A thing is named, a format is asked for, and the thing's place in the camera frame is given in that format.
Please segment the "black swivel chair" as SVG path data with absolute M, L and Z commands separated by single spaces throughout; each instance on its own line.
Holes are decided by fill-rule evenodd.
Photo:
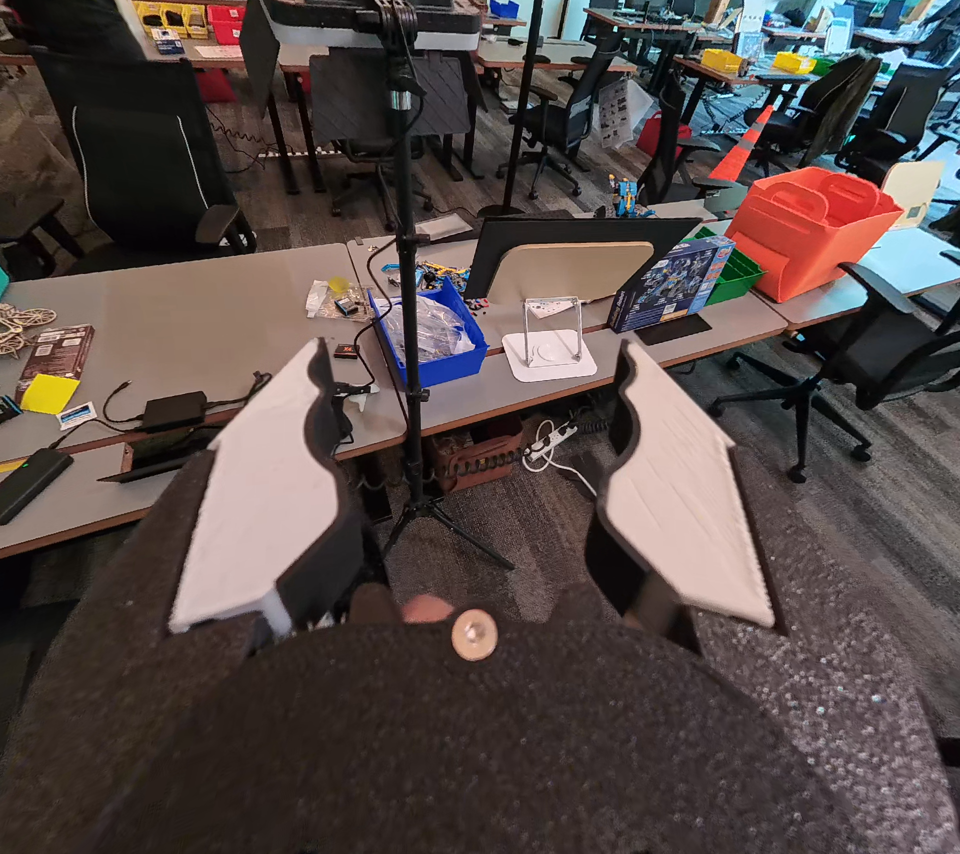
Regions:
M 569 183 L 573 197 L 582 195 L 570 163 L 576 160 L 582 141 L 592 132 L 596 94 L 615 58 L 614 54 L 601 53 L 598 49 L 589 60 L 584 60 L 583 70 L 579 79 L 573 81 L 573 90 L 566 104 L 559 104 L 552 91 L 532 85 L 529 93 L 537 98 L 537 103 L 528 106 L 523 117 L 519 112 L 509 116 L 509 124 L 525 132 L 524 142 L 530 148 L 518 154 L 515 166 L 535 167 L 529 200 L 539 199 L 537 186 L 546 169 L 556 172 Z

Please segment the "blue plastic bin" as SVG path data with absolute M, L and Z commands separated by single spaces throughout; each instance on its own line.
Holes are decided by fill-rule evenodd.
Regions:
M 387 310 L 389 310 L 391 307 L 390 299 L 392 297 L 400 297 L 402 305 L 402 297 L 382 297 L 377 290 L 371 287 L 368 288 L 366 292 L 368 294 L 370 307 L 372 309 L 374 328 L 377 332 L 377 336 L 383 349 L 386 361 L 391 366 L 393 373 L 398 377 L 402 386 L 406 386 L 406 364 L 405 362 L 400 362 L 400 359 L 390 344 L 382 324 L 383 308 L 378 308 L 378 301 L 386 301 Z M 428 298 L 437 300 L 451 310 L 455 311 L 462 318 L 466 330 L 475 344 L 474 349 L 465 354 L 450 356 L 430 362 L 428 361 L 423 364 L 417 361 L 418 376 L 421 386 L 427 389 L 433 388 L 441 384 L 450 383 L 477 374 L 482 367 L 484 360 L 486 359 L 488 344 L 484 333 L 482 332 L 461 295 L 454 289 L 449 281 L 443 281 L 440 289 L 426 292 L 420 291 L 417 293 L 417 295 L 425 295 Z

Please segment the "bundle of clear plastic bags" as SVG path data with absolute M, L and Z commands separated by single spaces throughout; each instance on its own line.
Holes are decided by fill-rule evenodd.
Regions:
M 399 361 L 405 363 L 405 334 L 402 317 L 402 298 L 391 297 L 377 302 L 383 309 L 382 319 L 386 337 Z M 417 359 L 421 364 L 466 354 L 474 350 L 472 340 L 462 317 L 445 304 L 416 296 Z

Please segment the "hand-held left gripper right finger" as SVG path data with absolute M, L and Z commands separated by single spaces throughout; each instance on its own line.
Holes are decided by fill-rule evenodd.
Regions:
M 622 340 L 584 562 L 613 609 L 650 632 L 709 612 L 775 628 L 737 446 L 635 340 Z

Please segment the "black power adapter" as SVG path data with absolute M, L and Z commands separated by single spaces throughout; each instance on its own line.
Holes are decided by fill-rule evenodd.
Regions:
M 203 391 L 151 399 L 144 406 L 138 430 L 152 434 L 196 427 L 205 422 L 208 407 L 208 397 Z

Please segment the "black chair white piping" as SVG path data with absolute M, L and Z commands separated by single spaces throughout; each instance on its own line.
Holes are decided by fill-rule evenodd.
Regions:
M 73 153 L 85 211 L 107 238 L 70 274 L 257 252 L 186 58 L 30 53 Z

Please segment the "orange traffic cone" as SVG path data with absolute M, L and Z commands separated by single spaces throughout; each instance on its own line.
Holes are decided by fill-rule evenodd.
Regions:
M 773 105 L 763 108 L 748 130 L 711 171 L 710 180 L 730 183 L 738 180 L 773 114 Z

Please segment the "wooden bicycle model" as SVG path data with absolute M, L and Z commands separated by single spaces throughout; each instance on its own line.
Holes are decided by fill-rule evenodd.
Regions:
M 27 332 L 57 319 L 49 308 L 17 308 L 1 303 L 1 356 L 17 357 L 28 344 Z

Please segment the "beige rounded board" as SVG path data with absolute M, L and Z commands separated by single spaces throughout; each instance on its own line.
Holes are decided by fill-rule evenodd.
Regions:
M 492 304 L 572 298 L 584 302 L 615 295 L 653 258 L 647 240 L 524 244 L 499 261 L 485 294 Z

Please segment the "grey flat pad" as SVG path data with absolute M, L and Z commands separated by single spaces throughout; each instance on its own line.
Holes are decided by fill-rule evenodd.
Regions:
M 457 239 L 473 238 L 475 223 L 462 215 L 450 212 L 414 225 L 414 235 L 421 244 L 438 245 Z

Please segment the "dark printed kit box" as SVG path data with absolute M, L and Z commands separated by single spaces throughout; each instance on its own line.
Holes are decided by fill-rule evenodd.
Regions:
M 625 333 L 696 315 L 735 250 L 735 242 L 724 235 L 706 233 L 679 242 L 618 291 L 607 327 Z

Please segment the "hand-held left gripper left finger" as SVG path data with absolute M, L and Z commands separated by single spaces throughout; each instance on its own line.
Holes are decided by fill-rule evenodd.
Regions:
M 247 614 L 287 637 L 322 619 L 363 560 L 362 522 L 334 454 L 328 344 L 306 344 L 211 446 L 169 631 Z

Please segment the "brown box under desk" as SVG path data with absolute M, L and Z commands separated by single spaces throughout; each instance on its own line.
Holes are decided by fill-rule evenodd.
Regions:
M 429 435 L 424 440 L 434 480 L 443 493 L 508 477 L 523 451 L 523 422 L 516 412 Z

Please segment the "black chair olive jacket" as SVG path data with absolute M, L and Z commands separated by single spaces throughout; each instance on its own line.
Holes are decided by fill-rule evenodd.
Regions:
M 805 87 L 795 104 L 769 116 L 750 152 L 750 163 L 763 177 L 770 177 L 772 168 L 791 171 L 790 157 L 797 155 L 796 168 L 805 168 L 839 152 L 881 67 L 881 57 L 863 49 L 836 62 Z

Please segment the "yellow paper note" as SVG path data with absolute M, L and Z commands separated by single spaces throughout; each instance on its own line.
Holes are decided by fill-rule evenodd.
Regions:
M 17 402 L 24 412 L 58 416 L 69 405 L 80 381 L 70 377 L 36 374 Z

